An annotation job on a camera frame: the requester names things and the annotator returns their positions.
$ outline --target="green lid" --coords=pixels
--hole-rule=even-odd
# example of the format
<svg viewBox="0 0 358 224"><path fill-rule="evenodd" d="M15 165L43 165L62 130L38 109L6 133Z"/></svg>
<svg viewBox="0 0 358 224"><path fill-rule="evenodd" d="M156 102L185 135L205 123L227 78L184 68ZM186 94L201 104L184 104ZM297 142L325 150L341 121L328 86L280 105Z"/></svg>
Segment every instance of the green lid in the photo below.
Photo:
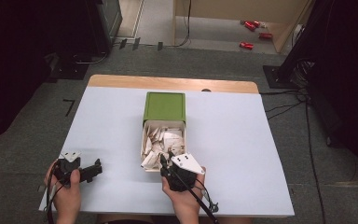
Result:
<svg viewBox="0 0 358 224"><path fill-rule="evenodd" d="M182 120L186 122L185 94L149 91L146 95L144 124L150 119Z"/></svg>

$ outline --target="cable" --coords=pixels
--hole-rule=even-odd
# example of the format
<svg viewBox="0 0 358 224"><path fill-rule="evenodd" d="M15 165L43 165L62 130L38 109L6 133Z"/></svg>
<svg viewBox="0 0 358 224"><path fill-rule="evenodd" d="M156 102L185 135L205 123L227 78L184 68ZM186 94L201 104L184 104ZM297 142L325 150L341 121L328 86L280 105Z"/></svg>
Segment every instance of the cable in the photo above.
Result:
<svg viewBox="0 0 358 224"><path fill-rule="evenodd" d="M58 165L58 163L59 163L58 161L54 162L53 166L51 167L50 174L48 174L48 191L46 192L46 208L45 209L46 209L46 218L47 218L49 224L54 223L53 215L51 213L51 203L52 203L53 199L50 199L50 191L51 191L50 187L51 187L51 178L54 175L54 172L55 172L55 169L56 169L56 166Z"/></svg>
<svg viewBox="0 0 358 224"><path fill-rule="evenodd" d="M294 108L294 107L296 107L296 106L298 106L298 105L301 105L301 104L303 104L303 103L304 103L304 102L300 102L300 103L297 103L297 104L295 104L295 105L292 105L292 106L290 106L289 108L283 110L283 112L278 113L278 114L276 114L276 115L273 115L273 116L269 117L268 119L275 118L275 117L277 117L277 116L279 116L279 115L285 113L286 111L288 111L288 110L290 110L290 109L292 109L292 108Z"/></svg>
<svg viewBox="0 0 358 224"><path fill-rule="evenodd" d="M304 88L298 89L296 91L271 91L271 92L260 92L260 95L280 95L280 94L291 94L291 93L297 93L299 90L302 90Z"/></svg>
<svg viewBox="0 0 358 224"><path fill-rule="evenodd" d="M209 210L213 213L213 212L217 212L219 210L219 208L217 207L218 203L217 204L214 204L212 202L212 199L211 199L211 196L209 196L209 191L206 189L205 185L202 184L202 182L200 182L198 179L196 179L201 185L202 187L205 189L205 193L207 195L207 200L208 200L208 203L209 203Z"/></svg>
<svg viewBox="0 0 358 224"><path fill-rule="evenodd" d="M325 213L324 213L324 201L322 199L321 189L319 187L318 176L316 175L315 163L314 163L314 160L313 160L313 153L312 153L312 145L311 145L311 141L310 141L310 116L308 114L308 104L309 104L308 101L306 101L306 103L305 103L305 114L306 114L306 117L307 117L308 145L310 147L310 163L312 165L312 172L313 172L313 176L315 178L316 189L318 190L319 202L321 204L322 221L323 221L323 224L325 224L326 219L325 219Z"/></svg>
<svg viewBox="0 0 358 224"><path fill-rule="evenodd" d="M265 112L266 112L266 113L267 113L267 112L271 112L272 110L275 110L275 109L278 109L278 108L283 108L283 107L287 107L287 106L294 106L294 105L298 105L298 104L300 104L300 103L293 104L293 105L278 105L278 106L276 106L276 107L273 107L272 109L266 110Z"/></svg>
<svg viewBox="0 0 358 224"><path fill-rule="evenodd" d="M190 0L190 3L188 4L187 24L185 23L185 26L187 28L187 35L186 35L185 39L183 40L183 42L180 45L167 46L167 48L182 47L190 39L190 14L191 14L191 0Z"/></svg>
<svg viewBox="0 0 358 224"><path fill-rule="evenodd" d="M106 58L106 56L107 56L107 53L105 53L104 56L103 56L100 60L95 61L95 62L89 62L89 63L75 62L75 63L79 63L79 64L95 64L95 63L100 63L103 59Z"/></svg>

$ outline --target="table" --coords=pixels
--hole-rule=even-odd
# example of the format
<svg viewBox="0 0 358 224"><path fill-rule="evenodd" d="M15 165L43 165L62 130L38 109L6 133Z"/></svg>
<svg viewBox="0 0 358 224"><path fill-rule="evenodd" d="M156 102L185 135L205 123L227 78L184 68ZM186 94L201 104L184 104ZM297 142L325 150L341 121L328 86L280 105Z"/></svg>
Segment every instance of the table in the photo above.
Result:
<svg viewBox="0 0 358 224"><path fill-rule="evenodd" d="M62 148L81 151L82 167L101 159L103 173L81 184L81 211L174 214L161 190L159 173L140 167L148 91L186 94L187 151L207 168L205 186L213 202L219 203L217 217L294 215L253 82L104 75L89 80Z"/></svg>
<svg viewBox="0 0 358 224"><path fill-rule="evenodd" d="M190 0L173 0L172 42L176 16L187 16ZM277 52L281 52L297 25L304 23L312 0L193 0L190 17L236 21L265 21Z"/></svg>

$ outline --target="hand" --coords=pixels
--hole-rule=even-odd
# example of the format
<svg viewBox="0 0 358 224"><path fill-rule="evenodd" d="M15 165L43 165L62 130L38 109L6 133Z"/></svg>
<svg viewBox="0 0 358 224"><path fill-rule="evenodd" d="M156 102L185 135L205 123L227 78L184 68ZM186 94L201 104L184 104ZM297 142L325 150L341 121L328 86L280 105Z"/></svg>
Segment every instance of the hand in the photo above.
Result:
<svg viewBox="0 0 358 224"><path fill-rule="evenodd" d="M203 184L205 181L205 175L197 175L197 179ZM162 191L164 191L172 201L173 210L180 223L182 224L198 224L199 223L199 212L200 205L194 196L188 191L183 192L170 190L167 178L163 176L162 180ZM192 189L196 195L202 199L203 189L202 184L196 180L195 187Z"/></svg>
<svg viewBox="0 0 358 224"><path fill-rule="evenodd" d="M48 172L45 176L45 184L48 184L48 176L50 174L51 168L55 162L50 165ZM77 215L80 210L81 205L81 195L80 195L80 172L79 170L74 170L71 173L71 187L62 187L54 197L54 205L57 209L58 217L57 224L74 224L76 222ZM50 187L52 188L54 184L57 185L59 189L62 184L58 182L55 175L51 178Z"/></svg>

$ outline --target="box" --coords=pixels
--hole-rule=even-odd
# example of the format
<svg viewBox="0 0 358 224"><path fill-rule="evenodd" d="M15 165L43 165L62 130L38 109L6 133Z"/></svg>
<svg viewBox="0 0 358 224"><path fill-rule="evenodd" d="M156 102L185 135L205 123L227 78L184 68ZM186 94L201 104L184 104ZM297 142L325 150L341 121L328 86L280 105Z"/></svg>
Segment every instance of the box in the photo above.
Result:
<svg viewBox="0 0 358 224"><path fill-rule="evenodd" d="M181 120L186 122L185 94L179 92L148 92L144 124L147 120Z"/></svg>
<svg viewBox="0 0 358 224"><path fill-rule="evenodd" d="M159 161L158 155L160 154L158 153L160 150L166 156L168 156L168 150L177 155L186 153L185 94L179 92L148 92L143 126L141 166L147 172L159 172L159 167L149 167L149 164ZM150 163L145 161L149 153L151 155L147 158L147 161L151 160Z"/></svg>

